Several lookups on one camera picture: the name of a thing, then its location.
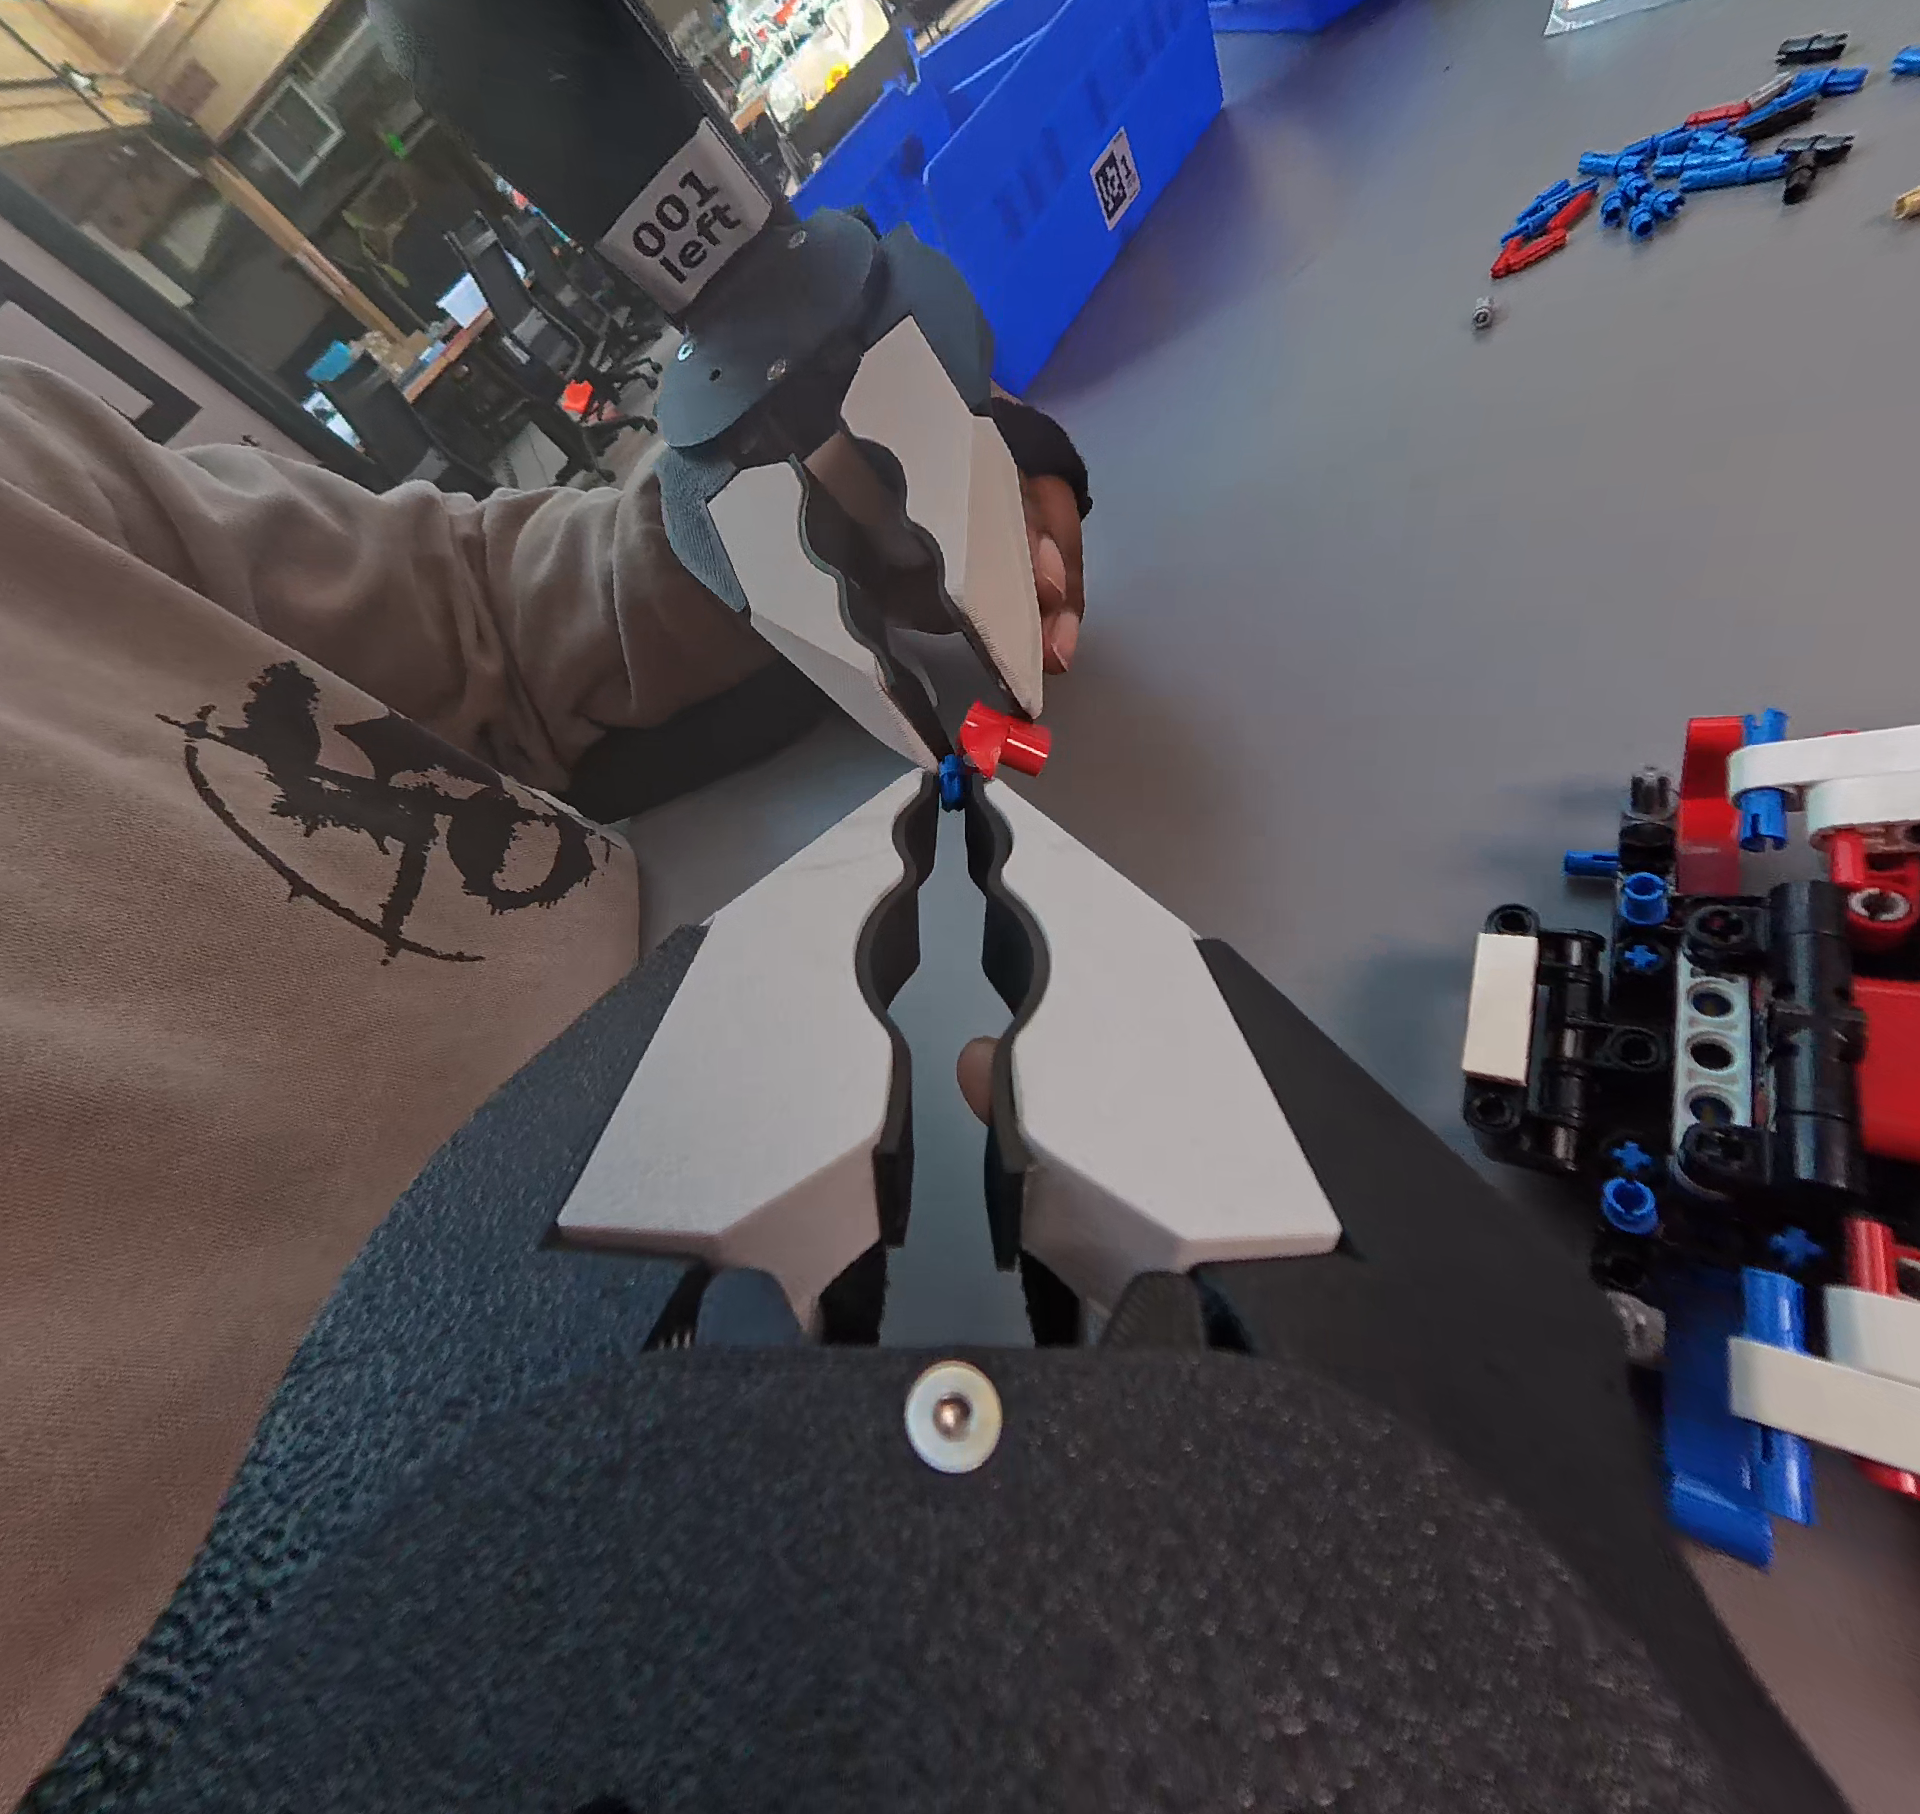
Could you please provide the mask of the person's left hand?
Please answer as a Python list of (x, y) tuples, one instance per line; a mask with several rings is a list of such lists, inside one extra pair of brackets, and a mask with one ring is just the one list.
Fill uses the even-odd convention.
[(1068, 674), (1085, 611), (1082, 514), (1073, 489), (1054, 476), (1022, 476), (1041, 635), (1041, 672)]

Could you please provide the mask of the grey desk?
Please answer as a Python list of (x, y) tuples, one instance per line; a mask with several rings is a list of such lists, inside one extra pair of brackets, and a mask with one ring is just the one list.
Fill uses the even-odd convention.
[[(1224, 938), (1541, 1227), (1459, 1125), (1470, 948), (1563, 883), (1690, 717), (1915, 723), (1918, 0), (1374, 0), (1224, 36), (1221, 113), (1031, 398), (1088, 460), (1085, 616), (1031, 794)], [(1788, 36), (1872, 62), (1852, 157), (1788, 208), (1586, 220), (1491, 291), (1586, 148), (1735, 97)], [(1470, 327), (1474, 300), (1500, 320)]]

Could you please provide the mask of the person's beige sweatshirt torso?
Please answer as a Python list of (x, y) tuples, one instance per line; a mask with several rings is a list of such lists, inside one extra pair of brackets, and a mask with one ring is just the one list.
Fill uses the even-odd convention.
[(4, 361), (4, 1809), (372, 1229), (639, 950), (621, 842), (171, 570), (207, 450)]

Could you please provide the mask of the tagged blue storage bin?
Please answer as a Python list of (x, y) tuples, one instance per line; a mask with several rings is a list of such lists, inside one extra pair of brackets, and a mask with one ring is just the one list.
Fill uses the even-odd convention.
[(795, 211), (943, 252), (1022, 392), (1219, 107), (1208, 0), (994, 0), (884, 88)]

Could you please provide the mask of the black framed marker board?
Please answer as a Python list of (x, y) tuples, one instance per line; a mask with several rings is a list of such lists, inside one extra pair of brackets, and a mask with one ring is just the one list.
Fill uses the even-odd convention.
[(83, 387), (156, 445), (173, 443), (203, 412), (192, 394), (9, 264), (2, 264), (2, 355)]

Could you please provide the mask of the red toy brick piece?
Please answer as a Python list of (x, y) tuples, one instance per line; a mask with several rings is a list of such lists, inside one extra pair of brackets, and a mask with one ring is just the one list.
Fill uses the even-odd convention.
[(1002, 774), (1038, 777), (1050, 759), (1053, 731), (1041, 720), (976, 699), (959, 723), (956, 746), (983, 781)]

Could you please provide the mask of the wall air vent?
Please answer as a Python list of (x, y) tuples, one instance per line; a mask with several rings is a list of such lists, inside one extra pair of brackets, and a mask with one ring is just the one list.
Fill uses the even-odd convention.
[(289, 185), (305, 187), (347, 141), (347, 128), (312, 85), (287, 73), (243, 123), (243, 140)]

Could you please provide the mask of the black office chair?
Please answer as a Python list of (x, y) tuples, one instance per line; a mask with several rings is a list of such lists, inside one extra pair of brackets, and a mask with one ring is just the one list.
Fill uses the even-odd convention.
[(445, 229), (445, 242), (491, 313), (486, 355), (561, 454), (563, 482), (614, 482), (609, 450), (651, 426), (651, 415), (629, 413), (621, 398), (634, 369), (626, 340), (602, 313), (572, 313), (531, 283), (482, 214)]

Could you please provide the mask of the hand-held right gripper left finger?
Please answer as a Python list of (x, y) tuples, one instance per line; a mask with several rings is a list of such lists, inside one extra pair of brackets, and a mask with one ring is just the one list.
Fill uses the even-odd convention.
[(913, 1202), (908, 774), (701, 925), (559, 1207), (566, 1245), (759, 1272), (807, 1336), (877, 1329)]

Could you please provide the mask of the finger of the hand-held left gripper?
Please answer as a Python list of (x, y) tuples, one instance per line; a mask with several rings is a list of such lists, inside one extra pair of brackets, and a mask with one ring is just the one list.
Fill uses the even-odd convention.
[(710, 505), (751, 627), (882, 746), (935, 769), (951, 738), (891, 644), (864, 531), (802, 466), (736, 474)]
[(1025, 720), (1044, 707), (1041, 620), (1020, 476), (998, 426), (969, 405), (926, 327), (905, 313), (872, 340), (842, 429), (898, 504), (951, 635)]

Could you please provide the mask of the person's left forearm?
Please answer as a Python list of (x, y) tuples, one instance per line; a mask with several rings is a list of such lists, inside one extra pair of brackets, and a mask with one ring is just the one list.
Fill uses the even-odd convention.
[(818, 719), (673, 553), (655, 482), (375, 496), (245, 450), (164, 472), (171, 570), (195, 593), (591, 820), (755, 767)]

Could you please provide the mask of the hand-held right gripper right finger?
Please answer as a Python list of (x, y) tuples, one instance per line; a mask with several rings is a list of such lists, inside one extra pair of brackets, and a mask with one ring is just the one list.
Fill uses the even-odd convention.
[(1326, 1255), (1340, 1225), (1192, 929), (996, 781), (966, 801), (987, 1068), (983, 1202), (1031, 1341), (1144, 1274)]

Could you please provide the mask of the toy car model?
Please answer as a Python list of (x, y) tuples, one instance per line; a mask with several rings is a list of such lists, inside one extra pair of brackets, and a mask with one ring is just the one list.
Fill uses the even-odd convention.
[(1915, 1498), (1918, 730), (1691, 719), (1563, 870), (1611, 924), (1484, 918), (1459, 1114), (1583, 1190), (1667, 1514), (1766, 1567), (1820, 1445)]

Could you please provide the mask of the pile of blue toy pins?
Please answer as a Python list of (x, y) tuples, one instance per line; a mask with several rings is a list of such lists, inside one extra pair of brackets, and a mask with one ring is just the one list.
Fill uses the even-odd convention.
[(1684, 121), (1624, 147), (1586, 150), (1563, 194), (1595, 179), (1600, 223), (1633, 241), (1679, 217), (1700, 194), (1772, 187), (1782, 200), (1777, 147), (1828, 132), (1816, 125), (1825, 105), (1857, 97), (1869, 74), (1867, 64), (1783, 67), (1757, 92), (1696, 108)]

